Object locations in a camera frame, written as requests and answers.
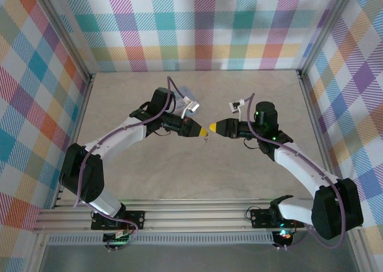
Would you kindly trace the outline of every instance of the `cable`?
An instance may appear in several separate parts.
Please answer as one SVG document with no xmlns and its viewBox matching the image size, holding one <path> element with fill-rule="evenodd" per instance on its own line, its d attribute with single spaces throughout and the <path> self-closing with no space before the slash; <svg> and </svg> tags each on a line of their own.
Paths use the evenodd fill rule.
<svg viewBox="0 0 383 272">
<path fill-rule="evenodd" d="M 127 125 L 127 126 L 125 126 L 125 127 L 121 127 L 121 128 L 118 128 L 118 129 L 116 129 L 116 130 L 110 132 L 108 135 L 104 136 L 103 139 L 101 139 L 96 145 L 94 145 L 94 146 L 89 150 L 89 152 L 88 152 L 87 155 L 84 157 L 84 159 L 83 159 L 83 161 L 82 161 L 82 163 L 81 163 L 80 172 L 79 172 L 79 175 L 78 175 L 76 201 L 75 201 L 75 204 L 73 205 L 73 207 L 76 207 L 77 204 L 80 202 L 81 188 L 82 188 L 82 184 L 83 184 L 83 174 L 84 174 L 84 169 L 85 169 L 86 162 L 87 162 L 89 156 L 92 154 L 92 152 L 94 152 L 94 151 L 97 149 L 97 146 L 101 145 L 104 141 L 106 141 L 107 139 L 109 139 L 109 138 L 112 137 L 113 135 L 119 133 L 120 131 L 122 131 L 122 130 L 127 130 L 127 129 L 131 128 L 131 127 L 135 127 L 135 126 L 138 126 L 138 125 L 144 125 L 144 124 L 146 124 L 146 123 L 148 123 L 148 122 L 151 122 L 151 121 L 153 121 L 153 120 L 156 120 L 158 117 L 160 117 L 160 116 L 162 115 L 162 113 L 166 110 L 166 108 L 168 107 L 168 104 L 169 104 L 170 95 L 171 95 L 171 83 L 173 84 L 174 88 L 178 91 L 178 88 L 176 87 L 176 85 L 175 85 L 175 83 L 173 82 L 173 80 L 172 80 L 170 77 L 168 77 L 168 97 L 166 98 L 166 102 L 165 102 L 164 107 L 161 109 L 161 111 L 160 111 L 157 115 L 155 115 L 155 116 L 153 116 L 153 117 L 151 117 L 151 118 L 149 118 L 149 119 L 147 119 L 147 120 L 144 120 L 144 121 L 142 121 L 142 122 L 135 123 L 135 124 L 131 124 L 131 125 Z M 90 205 L 89 203 L 86 203 L 86 205 L 87 205 L 88 207 L 90 207 L 90 208 L 92 208 L 92 209 L 98 211 L 94 206 Z M 134 234 L 133 238 L 131 238 L 129 241 L 132 241 L 132 240 L 134 240 L 134 239 L 137 237 L 137 235 L 138 235 L 138 226 L 137 226 L 137 224 L 136 224 L 135 222 L 132 222 L 132 221 L 129 221 L 129 220 L 124 220 L 124 219 L 117 219 L 117 218 L 111 217 L 111 216 L 109 216 L 109 215 L 106 215 L 106 214 L 102 213 L 101 211 L 98 211 L 98 213 L 99 213 L 101 216 L 103 216 L 103 217 L 105 217 L 105 218 L 108 218 L 108 219 L 110 219 L 110 220 L 114 220 L 114 221 L 118 221 L 118 222 L 124 222 L 124 223 L 133 225 L 133 226 L 135 227 L 135 234 Z M 126 247 L 127 245 L 128 245 L 128 243 L 122 245 L 122 246 L 120 247 L 120 249 Z M 112 250 L 112 248 L 109 247 L 109 242 L 107 242 L 107 247 L 108 247 L 109 249 Z"/>
<path fill-rule="evenodd" d="M 111 248 L 111 247 L 109 247 L 109 243 L 110 243 L 110 241 L 107 242 L 107 248 L 109 248 L 110 251 L 118 251 L 118 250 L 121 250 L 121 249 L 125 248 L 126 246 L 128 246 L 128 244 L 129 244 L 130 241 L 136 239 L 136 237 L 137 237 L 137 235 L 138 235 L 138 225 L 137 225 L 135 222 L 130 221 L 130 220 L 117 219 L 117 218 L 111 217 L 111 216 L 109 216 L 109 215 L 107 215 L 107 214 L 105 214 L 105 213 L 102 213 L 101 211 L 97 210 L 94 206 L 90 205 L 89 203 L 85 203 L 85 204 L 86 204 L 86 206 L 88 206 L 88 207 L 90 207 L 90 208 L 96 210 L 97 213 L 99 213 L 102 217 L 108 218 L 109 220 L 119 221 L 119 222 L 123 222 L 123 223 L 127 223 L 127 224 L 130 224 L 130 225 L 133 225 L 133 227 L 134 227 L 134 229 L 135 229 L 135 230 L 134 230 L 135 233 L 134 233 L 134 235 L 132 236 L 132 238 L 129 238 L 129 241 L 128 241 L 126 244 L 120 246 L 119 248 L 117 248 L 117 247 L 116 247 L 116 248 Z"/>
<path fill-rule="evenodd" d="M 129 233 L 129 235 L 132 235 L 133 234 L 133 232 L 136 230 L 136 228 L 133 226 L 133 228 L 132 228 L 132 232 L 130 232 Z"/>
<path fill-rule="evenodd" d="M 166 98 L 166 102 L 165 102 L 165 105 L 164 107 L 161 109 L 160 112 L 158 112 L 157 115 L 147 119 L 147 120 L 144 120 L 142 122 L 138 122 L 138 123 L 134 123 L 134 124 L 131 124 L 131 125 L 127 125 L 125 127 L 120 127 L 116 130 L 113 130 L 112 132 L 110 132 L 109 134 L 107 134 L 106 136 L 104 136 L 103 139 L 101 139 L 96 145 L 94 145 L 90 150 L 89 152 L 87 153 L 87 155 L 84 157 L 82 163 L 81 163 L 81 167 L 80 167 L 80 172 L 79 172 L 79 175 L 78 175 L 78 184 L 77 184 L 77 196 L 76 196 L 76 201 L 75 201 L 75 204 L 73 205 L 73 207 L 76 207 L 77 204 L 80 202 L 80 196 L 81 196 L 81 188 L 82 188 L 82 185 L 83 185 L 83 174 L 84 174 L 84 169 L 85 169 L 85 165 L 86 165 L 86 162 L 89 158 L 89 156 L 97 149 L 97 146 L 100 146 L 102 145 L 102 143 L 104 143 L 104 141 L 106 141 L 107 139 L 109 139 L 110 137 L 112 137 L 113 135 L 119 133 L 120 131 L 122 130 L 127 130 L 129 128 L 132 128 L 132 127 L 135 127 L 135 126 L 139 126 L 139 125 L 144 125 L 148 122 L 151 122 L 151 121 L 154 121 L 156 120 L 158 117 L 160 117 L 162 115 L 162 113 L 165 112 L 166 108 L 168 107 L 168 104 L 169 104 L 169 100 L 170 100 L 170 95 L 171 95 L 171 87 L 170 87 L 170 84 L 173 84 L 174 88 L 176 88 L 176 90 L 178 90 L 178 88 L 175 86 L 173 80 L 168 77 L 168 97 Z"/>
<path fill-rule="evenodd" d="M 245 146 L 246 148 L 248 148 L 248 149 L 259 149 L 259 147 L 250 147 L 250 146 L 247 146 L 247 144 L 245 143 L 246 140 L 247 140 L 247 139 L 245 138 L 245 139 L 244 139 L 244 146 Z"/>
<path fill-rule="evenodd" d="M 150 101 L 147 101 L 147 102 L 141 104 L 141 106 L 139 107 L 139 109 L 144 109 L 146 106 L 148 106 L 149 103 L 150 103 Z"/>
<path fill-rule="evenodd" d="M 173 95 L 173 103 L 174 103 L 173 110 L 169 112 L 170 114 L 173 113 L 175 110 L 175 95 Z"/>
<path fill-rule="evenodd" d="M 159 134 L 157 133 L 156 131 L 153 131 L 154 134 L 158 135 L 158 136 L 168 136 L 171 132 L 169 131 L 168 134 Z"/>
<path fill-rule="evenodd" d="M 336 189 L 334 183 L 325 175 L 325 173 L 322 171 L 322 169 L 320 169 L 319 167 L 317 167 L 314 163 L 312 163 L 308 158 L 306 158 L 304 155 L 300 154 L 298 151 L 295 151 L 294 149 L 292 149 L 291 147 L 288 147 L 282 143 L 278 143 L 276 141 L 273 141 L 273 140 L 269 140 L 267 138 L 264 138 L 262 136 L 260 136 L 259 134 L 257 134 L 253 127 L 251 126 L 251 122 L 250 122 L 250 108 L 251 108 L 251 104 L 253 103 L 253 99 L 254 99 L 254 95 L 255 93 L 253 93 L 250 97 L 249 97 L 249 104 L 248 104 L 248 107 L 247 107 L 247 125 L 249 126 L 249 129 L 251 131 L 251 133 L 254 134 L 255 137 L 257 137 L 259 140 L 262 140 L 264 142 L 268 142 L 268 143 L 271 143 L 271 144 L 274 144 L 274 145 L 277 145 L 279 147 L 282 147 L 292 153 L 294 153 L 296 156 L 300 157 L 303 161 L 305 161 L 311 168 L 313 168 L 320 176 L 324 177 L 324 179 L 328 182 L 328 184 L 332 187 L 332 189 L 334 190 L 334 193 L 336 195 L 336 198 L 338 199 L 338 203 L 339 203 L 339 209 L 341 210 L 341 221 L 342 221 L 342 228 L 341 228 L 341 237 L 338 241 L 338 243 L 334 246 L 329 246 L 325 243 L 323 243 L 322 241 L 320 241 L 320 243 L 324 246 L 326 246 L 327 248 L 329 249 L 335 249 L 335 248 L 338 248 L 344 238 L 345 238 L 345 234 L 346 234 L 346 213 L 345 213 L 345 207 L 344 207 L 344 204 L 343 204 L 343 201 L 342 201 L 342 198 L 341 198 L 341 195 L 339 193 L 339 191 Z"/>
<path fill-rule="evenodd" d="M 297 228 L 298 228 L 297 220 L 293 220 L 293 222 L 294 222 L 294 225 L 295 225 L 295 229 L 294 229 L 294 232 L 292 233 L 292 235 L 294 235 L 295 233 L 297 233 Z"/>
<path fill-rule="evenodd" d="M 256 205 L 252 205 L 252 206 L 250 206 L 249 208 L 247 208 L 247 210 L 246 210 L 246 212 L 245 212 L 245 218 L 247 218 L 247 220 L 250 220 L 250 221 L 251 221 L 251 218 L 247 217 L 247 213 L 249 212 L 249 210 L 250 210 L 252 207 L 257 207 L 258 209 L 261 209 L 261 207 L 256 206 Z"/>
<path fill-rule="evenodd" d="M 173 79 L 172 79 L 170 76 L 168 76 L 168 81 L 172 83 L 174 89 L 178 92 L 178 94 L 180 95 L 180 97 L 185 98 L 185 96 L 184 96 L 184 95 L 180 92 L 180 90 L 177 88 L 177 86 L 175 85 Z"/>
</svg>

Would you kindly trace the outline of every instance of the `plaid fabric backdrop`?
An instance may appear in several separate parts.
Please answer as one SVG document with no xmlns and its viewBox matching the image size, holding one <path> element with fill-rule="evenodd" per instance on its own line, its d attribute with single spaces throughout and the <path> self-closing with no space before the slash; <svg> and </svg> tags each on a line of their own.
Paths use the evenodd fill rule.
<svg viewBox="0 0 383 272">
<path fill-rule="evenodd" d="M 334 0 L 53 3 L 93 69 L 114 72 L 295 69 Z"/>
<path fill-rule="evenodd" d="M 20 271 L 85 81 L 36 0 L 0 0 L 0 271 Z"/>
<path fill-rule="evenodd" d="M 350 0 L 309 78 L 332 162 L 356 181 L 383 271 L 383 0 Z"/>
</svg>

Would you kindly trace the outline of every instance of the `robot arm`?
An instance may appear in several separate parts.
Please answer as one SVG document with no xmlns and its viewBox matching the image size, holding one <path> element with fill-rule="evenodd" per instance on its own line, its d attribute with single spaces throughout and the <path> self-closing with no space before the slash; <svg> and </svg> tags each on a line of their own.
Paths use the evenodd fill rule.
<svg viewBox="0 0 383 272">
<path fill-rule="evenodd" d="M 206 129 L 193 119 L 166 112 L 171 108 L 171 104 L 157 119 L 146 124 L 140 124 L 161 112 L 166 104 L 167 94 L 168 90 L 165 88 L 156 89 L 151 101 L 132 112 L 116 129 L 91 143 L 85 144 L 85 146 L 80 146 L 77 143 L 70 145 L 63 162 L 60 183 L 72 193 L 77 194 L 81 163 L 88 152 L 93 151 L 88 157 L 83 171 L 80 199 L 107 216 L 124 219 L 125 206 L 104 189 L 103 164 L 112 161 L 129 146 L 143 140 L 161 127 L 167 131 L 174 131 L 182 137 L 207 135 Z M 188 107 L 195 110 L 196 104 Z M 118 228 L 122 224 L 114 222 L 113 225 Z"/>
<path fill-rule="evenodd" d="M 286 219 L 291 219 L 313 225 L 319 235 L 325 239 L 339 235 L 341 233 L 341 211 L 335 192 L 325 179 L 328 177 L 335 184 L 342 198 L 346 216 L 346 231 L 361 225 L 363 215 L 356 184 L 351 179 L 338 179 L 321 168 L 320 170 L 315 169 L 320 166 L 305 156 L 293 140 L 279 130 L 277 120 L 278 114 L 271 102 L 264 101 L 256 105 L 254 121 L 250 123 L 253 130 L 264 139 L 283 144 L 278 146 L 258 138 L 259 148 L 272 161 L 289 170 L 310 192 L 313 199 L 300 200 L 292 195 L 285 195 L 271 201 L 269 213 L 273 224 L 282 226 Z M 247 122 L 234 118 L 213 123 L 210 129 L 229 138 L 249 140 L 256 137 Z"/>
</svg>

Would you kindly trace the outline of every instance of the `purple cable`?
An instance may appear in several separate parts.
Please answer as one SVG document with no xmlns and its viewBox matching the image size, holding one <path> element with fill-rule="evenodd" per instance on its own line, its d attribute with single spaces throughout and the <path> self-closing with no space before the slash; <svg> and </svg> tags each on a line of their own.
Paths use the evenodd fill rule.
<svg viewBox="0 0 383 272">
<path fill-rule="evenodd" d="M 89 152 L 87 153 L 87 155 L 84 157 L 84 160 L 82 161 L 81 163 L 81 167 L 80 167 L 80 173 L 78 174 L 78 183 L 77 183 L 77 194 L 76 194 L 76 201 L 73 205 L 73 207 L 76 207 L 78 205 L 78 203 L 80 202 L 80 197 L 81 197 L 81 188 L 82 188 L 82 185 L 83 185 L 83 174 L 84 174 L 84 169 L 85 169 L 85 165 L 86 165 L 86 162 L 89 158 L 89 156 L 97 149 L 97 145 L 101 145 L 102 143 L 104 143 L 105 140 L 109 139 L 110 137 L 112 137 L 113 135 L 119 133 L 120 131 L 122 130 L 127 130 L 129 128 L 132 128 L 132 127 L 135 127 L 135 126 L 138 126 L 138 125 L 143 125 L 143 124 L 146 124 L 148 122 L 151 122 L 155 119 L 157 119 L 158 117 L 160 117 L 162 115 L 162 113 L 165 112 L 166 108 L 168 107 L 168 104 L 169 104 L 169 101 L 170 101 L 170 93 L 171 93 L 171 90 L 170 90 L 170 84 L 173 84 L 175 90 L 178 91 L 178 88 L 176 87 L 175 83 L 173 82 L 173 80 L 170 78 L 170 76 L 168 76 L 168 97 L 166 98 L 166 102 L 165 102 L 165 105 L 164 107 L 161 109 L 161 111 L 153 116 L 152 118 L 149 118 L 145 121 L 142 121 L 142 122 L 139 122 L 139 123 L 135 123 L 135 124 L 131 124 L 131 125 L 127 125 L 125 127 L 120 127 L 119 129 L 116 129 L 112 132 L 110 132 L 109 134 L 107 134 L 106 136 L 104 136 L 103 139 L 101 139 L 96 145 L 94 145 L 90 150 Z"/>
<path fill-rule="evenodd" d="M 145 120 L 145 121 L 142 121 L 142 122 L 139 122 L 139 123 L 135 123 L 135 124 L 132 124 L 132 125 L 127 125 L 127 126 L 125 126 L 125 127 L 121 127 L 121 128 L 119 128 L 119 129 L 116 129 L 116 130 L 112 131 L 112 132 L 109 133 L 108 135 L 104 136 L 104 138 L 101 139 L 101 140 L 98 142 L 98 145 L 101 145 L 105 140 L 107 140 L 108 138 L 112 137 L 113 135 L 115 135 L 116 133 L 118 133 L 118 132 L 120 132 L 120 131 L 122 131 L 122 130 L 127 130 L 127 129 L 131 128 L 131 127 L 135 127 L 135 126 L 138 126 L 138 125 L 146 124 L 146 123 L 151 122 L 151 121 L 157 119 L 158 117 L 160 117 L 160 116 L 162 115 L 162 113 L 166 110 L 166 108 L 168 107 L 168 104 L 169 104 L 169 101 L 170 101 L 170 95 L 171 95 L 171 83 L 173 84 L 175 90 L 179 93 L 179 95 L 180 95 L 181 97 L 183 97 L 183 95 L 181 94 L 181 92 L 180 92 L 180 91 L 178 90 L 178 88 L 176 87 L 176 85 L 175 85 L 173 79 L 171 79 L 170 76 L 168 76 L 168 97 L 166 98 L 166 102 L 165 102 L 164 107 L 161 109 L 161 111 L 160 111 L 157 115 L 155 115 L 155 116 L 153 116 L 152 118 L 147 119 L 147 120 Z M 93 146 L 93 147 L 89 150 L 89 152 L 87 153 L 87 155 L 84 157 L 84 160 L 83 160 L 82 163 L 81 163 L 80 173 L 79 173 L 79 175 L 78 175 L 76 202 L 75 202 L 75 204 L 73 205 L 73 207 L 76 207 L 77 204 L 80 202 L 81 187 L 82 187 L 82 185 L 83 185 L 83 174 L 84 174 L 85 165 L 86 165 L 86 162 L 87 162 L 89 156 L 92 154 L 92 152 L 94 152 L 94 151 L 96 150 L 96 148 L 97 148 L 96 146 Z M 87 205 L 88 207 L 90 207 L 90 208 L 96 210 L 100 215 L 102 215 L 102 216 L 105 217 L 105 218 L 108 218 L 108 219 L 110 219 L 110 220 L 119 221 L 119 222 L 124 222 L 124 223 L 133 225 L 133 226 L 135 227 L 135 234 L 134 234 L 133 238 L 132 238 L 131 240 L 129 240 L 129 242 L 132 241 L 132 240 L 134 240 L 134 239 L 137 237 L 137 235 L 138 235 L 138 226 L 137 226 L 136 223 L 134 223 L 134 222 L 132 222 L 132 221 L 129 221 L 129 220 L 117 219 L 117 218 L 111 217 L 111 216 L 109 216 L 109 215 L 106 215 L 105 213 L 102 213 L 101 211 L 99 211 L 99 210 L 97 210 L 96 208 L 94 208 L 94 206 L 90 205 L 89 203 L 86 203 L 86 205 Z M 126 243 L 126 244 L 124 244 L 124 245 L 122 245 L 122 246 L 119 248 L 119 250 L 125 248 L 125 247 L 129 244 L 129 242 Z M 108 247 L 109 249 L 111 249 L 112 251 L 117 251 L 117 250 L 118 250 L 118 248 L 114 248 L 114 249 L 110 248 L 110 247 L 109 247 L 109 242 L 107 242 L 107 247 Z"/>
<path fill-rule="evenodd" d="M 184 98 L 185 96 L 184 96 L 184 95 L 180 92 L 180 90 L 176 87 L 176 85 L 175 85 L 173 79 L 172 79 L 170 76 L 168 76 L 168 81 L 172 83 L 173 87 L 174 87 L 175 90 L 178 92 L 178 94 L 180 95 L 180 97 Z"/>
<path fill-rule="evenodd" d="M 336 189 L 334 183 L 332 183 L 332 181 L 327 176 L 325 176 L 324 178 L 326 179 L 327 182 L 330 183 L 330 186 L 334 190 L 334 192 L 336 194 L 336 198 L 338 199 L 338 202 L 339 202 L 339 207 L 341 209 L 341 220 L 342 220 L 341 237 L 340 237 L 338 243 L 336 243 L 334 246 L 331 246 L 331 245 L 328 245 L 325 242 L 323 242 L 322 239 L 320 239 L 319 236 L 313 231 L 313 229 L 310 229 L 310 227 L 307 224 L 305 224 L 305 227 L 309 231 L 309 233 L 312 236 L 314 236 L 314 238 L 317 239 L 318 242 L 321 243 L 324 247 L 326 247 L 328 249 L 336 249 L 336 248 L 338 248 L 342 244 L 342 242 L 343 242 L 343 240 L 345 238 L 345 234 L 346 234 L 345 233 L 346 232 L 346 215 L 345 215 L 344 206 L 343 206 L 343 202 L 341 200 L 341 195 L 340 195 L 339 191 Z"/>
<path fill-rule="evenodd" d="M 336 189 L 334 183 L 332 183 L 332 181 L 325 175 L 325 173 L 322 171 L 322 169 L 320 169 L 319 167 L 317 167 L 314 163 L 312 163 L 308 158 L 306 158 L 304 155 L 300 154 L 298 151 L 295 151 L 294 149 L 292 149 L 291 147 L 288 147 L 282 143 L 278 143 L 276 141 L 273 141 L 273 140 L 269 140 L 267 138 L 264 138 L 262 136 L 260 136 L 259 134 L 257 134 L 253 127 L 251 126 L 251 121 L 250 121 L 250 108 L 251 108 L 251 104 L 253 102 L 253 99 L 254 99 L 254 95 L 255 93 L 253 93 L 249 98 L 247 98 L 245 100 L 245 102 L 247 100 L 249 100 L 249 104 L 248 104 L 248 107 L 247 107 L 247 125 L 249 126 L 249 129 L 250 131 L 254 134 L 255 137 L 257 137 L 259 140 L 262 140 L 264 142 L 268 142 L 268 143 L 271 143 L 271 144 L 274 144 L 274 145 L 277 145 L 279 147 L 282 147 L 282 148 L 285 148 L 286 150 L 290 151 L 291 153 L 294 153 L 296 156 L 300 157 L 303 161 L 305 161 L 308 165 L 310 165 L 310 167 L 312 167 L 320 176 L 323 176 L 324 179 L 328 182 L 328 184 L 331 186 L 331 188 L 334 190 L 334 193 L 336 195 L 336 198 L 338 199 L 338 203 L 339 203 L 339 208 L 341 210 L 341 221 L 342 221 L 342 228 L 341 228 L 341 237 L 338 241 L 338 243 L 334 246 L 329 246 L 325 243 L 323 243 L 315 234 L 314 237 L 323 245 L 325 245 L 327 248 L 329 249 L 335 249 L 335 248 L 338 248 L 344 238 L 345 238 L 345 234 L 346 234 L 346 213 L 345 213 L 345 207 L 344 207 L 344 204 L 343 204 L 343 201 L 342 201 L 342 198 L 341 198 L 341 195 L 339 193 L 339 191 Z"/>
</svg>

